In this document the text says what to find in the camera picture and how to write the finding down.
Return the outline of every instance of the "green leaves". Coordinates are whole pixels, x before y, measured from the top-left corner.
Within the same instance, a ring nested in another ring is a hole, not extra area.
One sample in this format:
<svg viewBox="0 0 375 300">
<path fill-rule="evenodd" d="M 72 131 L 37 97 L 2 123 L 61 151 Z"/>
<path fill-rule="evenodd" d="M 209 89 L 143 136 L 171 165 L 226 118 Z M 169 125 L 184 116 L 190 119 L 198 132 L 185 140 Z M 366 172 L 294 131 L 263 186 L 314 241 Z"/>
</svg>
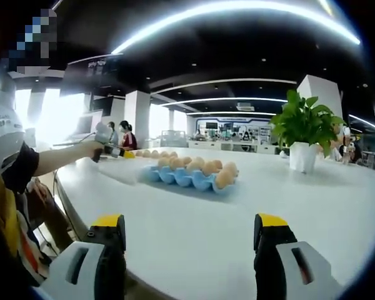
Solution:
<svg viewBox="0 0 375 300">
<path fill-rule="evenodd" d="M 306 104 L 309 108 L 311 108 L 317 101 L 318 101 L 318 97 L 311 97 L 306 100 Z"/>
<path fill-rule="evenodd" d="M 331 120 L 332 124 L 345 124 L 344 120 L 341 117 L 333 116 Z"/>
<path fill-rule="evenodd" d="M 320 105 L 317 105 L 316 107 L 314 107 L 312 109 L 312 112 L 314 114 L 317 114 L 317 113 L 333 114 L 333 112 L 329 109 L 329 107 L 327 107 L 326 105 L 323 105 L 323 104 L 320 104 Z"/>
<path fill-rule="evenodd" d="M 324 155 L 329 155 L 331 141 L 337 139 L 333 124 L 342 124 L 344 121 L 334 116 L 323 104 L 313 107 L 318 97 L 305 99 L 298 92 L 290 90 L 287 92 L 287 101 L 282 106 L 282 113 L 270 120 L 275 125 L 272 132 L 278 136 L 279 145 L 286 143 L 291 146 L 294 142 L 318 143 L 324 149 Z"/>
</svg>

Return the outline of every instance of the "bright window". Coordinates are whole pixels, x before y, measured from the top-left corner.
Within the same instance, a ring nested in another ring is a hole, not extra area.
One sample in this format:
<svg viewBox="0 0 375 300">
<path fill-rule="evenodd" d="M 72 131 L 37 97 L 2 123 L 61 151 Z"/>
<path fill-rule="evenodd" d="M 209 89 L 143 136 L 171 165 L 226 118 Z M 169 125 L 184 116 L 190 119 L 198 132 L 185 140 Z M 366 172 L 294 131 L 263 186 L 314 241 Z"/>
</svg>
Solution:
<svg viewBox="0 0 375 300">
<path fill-rule="evenodd" d="M 29 127 L 28 123 L 28 107 L 31 98 L 30 89 L 19 89 L 15 92 L 15 112 L 20 118 L 24 128 Z"/>
<path fill-rule="evenodd" d="M 150 105 L 149 135 L 155 139 L 161 131 L 169 130 L 169 109 L 155 104 Z"/>
<path fill-rule="evenodd" d="M 188 133 L 188 117 L 184 112 L 174 111 L 174 130 Z"/>
<path fill-rule="evenodd" d="M 58 143 L 71 135 L 84 109 L 84 94 L 60 97 L 59 89 L 47 89 L 36 128 L 39 141 Z"/>
</svg>

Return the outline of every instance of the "black ceiling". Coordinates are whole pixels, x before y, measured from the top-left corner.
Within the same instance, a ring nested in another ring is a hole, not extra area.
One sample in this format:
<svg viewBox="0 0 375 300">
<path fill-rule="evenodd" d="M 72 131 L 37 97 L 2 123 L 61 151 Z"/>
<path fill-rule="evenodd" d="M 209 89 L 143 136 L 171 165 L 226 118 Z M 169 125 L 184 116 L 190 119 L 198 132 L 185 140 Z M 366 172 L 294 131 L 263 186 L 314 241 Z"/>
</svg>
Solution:
<svg viewBox="0 0 375 300">
<path fill-rule="evenodd" d="M 362 47 L 354 47 L 307 20 L 281 12 L 206 15 L 172 25 L 126 49 L 119 56 L 122 76 L 117 80 L 129 80 L 110 90 L 106 87 L 105 93 L 124 94 L 136 87 L 155 93 L 173 86 L 229 78 L 271 78 L 300 83 L 306 74 L 311 74 L 338 83 L 344 94 L 346 115 L 354 114 L 375 123 L 375 5 L 353 0 L 337 2 L 347 16 L 343 17 L 335 6 L 339 22 L 356 30 Z M 108 54 L 144 26 L 202 3 L 63 0 L 56 10 L 58 45 L 51 56 L 51 67 L 65 69 L 71 61 Z M 296 5 L 308 3 L 296 0 Z M 311 5 L 322 12 L 318 1 L 313 0 Z M 348 25 L 347 19 L 356 29 Z M 286 91 L 296 87 L 297 84 L 263 81 L 222 82 L 161 94 L 177 101 L 218 97 L 284 99 Z M 257 111 L 273 113 L 282 103 L 254 101 L 253 104 Z M 188 105 L 199 111 L 236 110 L 236 101 Z"/>
</svg>

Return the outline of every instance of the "blue egg tray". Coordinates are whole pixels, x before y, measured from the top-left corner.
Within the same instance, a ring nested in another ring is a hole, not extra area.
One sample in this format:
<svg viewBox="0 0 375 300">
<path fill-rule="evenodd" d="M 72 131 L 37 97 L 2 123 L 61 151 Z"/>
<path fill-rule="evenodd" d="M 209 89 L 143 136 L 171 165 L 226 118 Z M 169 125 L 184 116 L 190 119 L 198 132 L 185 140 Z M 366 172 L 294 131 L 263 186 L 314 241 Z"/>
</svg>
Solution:
<svg viewBox="0 0 375 300">
<path fill-rule="evenodd" d="M 205 176 L 202 171 L 195 170 L 188 174 L 184 167 L 172 171 L 170 167 L 147 167 L 144 170 L 145 177 L 151 182 L 162 181 L 166 184 L 177 184 L 184 188 L 194 187 L 199 191 L 214 191 L 216 194 L 229 194 L 234 189 L 234 184 L 219 189 L 215 184 L 215 174 Z"/>
</svg>

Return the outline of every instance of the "white flower pot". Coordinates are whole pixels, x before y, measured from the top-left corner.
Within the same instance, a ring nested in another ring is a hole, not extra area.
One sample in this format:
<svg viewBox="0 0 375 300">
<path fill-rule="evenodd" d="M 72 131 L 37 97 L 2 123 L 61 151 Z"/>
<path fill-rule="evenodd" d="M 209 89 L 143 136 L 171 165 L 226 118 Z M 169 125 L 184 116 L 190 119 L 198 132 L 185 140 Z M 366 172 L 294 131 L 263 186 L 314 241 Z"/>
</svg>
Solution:
<svg viewBox="0 0 375 300">
<path fill-rule="evenodd" d="M 295 142 L 290 147 L 290 168 L 302 173 L 310 174 L 314 171 L 318 145 L 308 142 Z"/>
</svg>

